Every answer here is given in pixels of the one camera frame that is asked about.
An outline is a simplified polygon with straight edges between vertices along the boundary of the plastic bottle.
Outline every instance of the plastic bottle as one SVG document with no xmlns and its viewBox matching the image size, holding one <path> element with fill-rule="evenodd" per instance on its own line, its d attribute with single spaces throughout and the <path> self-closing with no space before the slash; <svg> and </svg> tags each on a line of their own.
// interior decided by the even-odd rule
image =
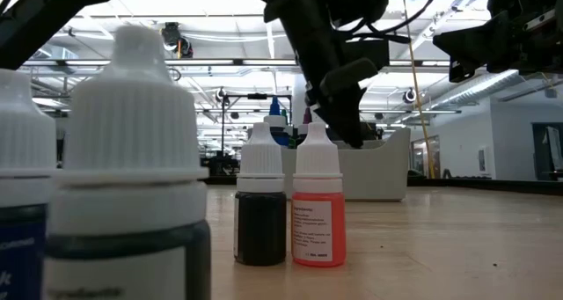
<svg viewBox="0 0 563 300">
<path fill-rule="evenodd" d="M 30 78 L 0 70 L 0 299 L 39 300 L 55 120 L 33 103 Z"/>
<path fill-rule="evenodd" d="M 112 62 L 73 91 L 55 181 L 44 299 L 210 298 L 210 233 L 194 98 L 161 36 L 125 26 Z"/>
<path fill-rule="evenodd" d="M 301 145 L 307 138 L 307 129 L 309 128 L 309 123 L 312 122 L 311 110 L 309 107 L 305 108 L 305 113 L 303 114 L 303 124 L 299 125 L 297 128 L 298 137 L 296 139 L 296 146 Z"/>
<path fill-rule="evenodd" d="M 267 123 L 255 123 L 241 150 L 235 195 L 235 259 L 251 266 L 283 262 L 287 198 L 283 192 L 282 149 Z"/>
<path fill-rule="evenodd" d="M 278 98 L 273 97 L 272 104 L 270 105 L 270 113 L 268 116 L 264 117 L 264 122 L 270 125 L 270 132 L 275 142 L 283 147 L 289 146 L 289 134 L 285 131 L 286 120 L 285 116 L 280 115 Z"/>
<path fill-rule="evenodd" d="M 346 227 L 342 174 L 336 145 L 324 123 L 309 124 L 297 147 L 291 201 L 291 245 L 296 263 L 334 267 L 346 259 Z"/>
</svg>

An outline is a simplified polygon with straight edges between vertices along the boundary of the red liquid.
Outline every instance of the red liquid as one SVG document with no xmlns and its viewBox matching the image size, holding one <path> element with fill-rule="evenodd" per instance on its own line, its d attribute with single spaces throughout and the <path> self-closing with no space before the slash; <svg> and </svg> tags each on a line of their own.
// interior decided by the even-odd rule
<svg viewBox="0 0 563 300">
<path fill-rule="evenodd" d="M 296 232 L 294 204 L 296 201 L 329 201 L 332 208 L 332 260 L 304 260 L 300 259 L 293 251 L 296 251 Z M 335 267 L 342 265 L 346 260 L 346 225 L 344 218 L 344 194 L 305 194 L 294 193 L 291 201 L 291 251 L 293 261 L 313 267 Z"/>
</svg>

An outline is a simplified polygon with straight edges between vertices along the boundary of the bottle label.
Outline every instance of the bottle label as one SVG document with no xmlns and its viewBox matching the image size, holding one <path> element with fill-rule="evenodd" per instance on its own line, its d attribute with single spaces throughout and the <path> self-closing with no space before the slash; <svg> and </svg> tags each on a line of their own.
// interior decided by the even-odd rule
<svg viewBox="0 0 563 300">
<path fill-rule="evenodd" d="M 0 300 L 39 300 L 45 222 L 0 226 Z"/>
<path fill-rule="evenodd" d="M 45 260 L 43 299 L 186 299 L 186 250 L 109 260 Z"/>
<path fill-rule="evenodd" d="M 333 261 L 333 207 L 329 201 L 293 200 L 293 250 L 300 260 Z"/>
<path fill-rule="evenodd" d="M 233 247 L 232 247 L 232 251 L 235 255 L 235 257 L 238 256 L 238 198 L 235 198 L 235 237 L 233 240 Z"/>
</svg>

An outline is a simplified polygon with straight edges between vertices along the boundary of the wooden table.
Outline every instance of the wooden table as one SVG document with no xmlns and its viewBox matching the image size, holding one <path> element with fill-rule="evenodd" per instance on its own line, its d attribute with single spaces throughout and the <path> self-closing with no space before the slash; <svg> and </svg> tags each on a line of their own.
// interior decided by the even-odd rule
<svg viewBox="0 0 563 300">
<path fill-rule="evenodd" d="M 209 187 L 213 299 L 563 299 L 563 197 L 408 192 L 347 202 L 347 264 L 323 269 L 293 264 L 289 239 L 285 264 L 235 263 L 235 189 Z"/>
</svg>

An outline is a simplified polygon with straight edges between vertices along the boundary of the white wall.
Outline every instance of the white wall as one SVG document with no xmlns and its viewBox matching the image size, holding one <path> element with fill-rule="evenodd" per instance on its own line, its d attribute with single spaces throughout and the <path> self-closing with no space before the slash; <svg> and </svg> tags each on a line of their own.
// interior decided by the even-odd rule
<svg viewBox="0 0 563 300">
<path fill-rule="evenodd" d="M 531 124 L 563 122 L 563 102 L 559 106 L 493 103 L 491 115 L 497 179 L 536 180 Z"/>
<path fill-rule="evenodd" d="M 435 117 L 428 128 L 428 137 L 440 138 L 441 174 L 450 169 L 452 176 L 481 176 L 479 149 L 487 147 L 490 177 L 495 179 L 493 127 L 488 99 L 478 106 L 460 108 L 461 114 L 444 114 Z M 411 141 L 424 138 L 422 128 L 412 131 Z"/>
</svg>

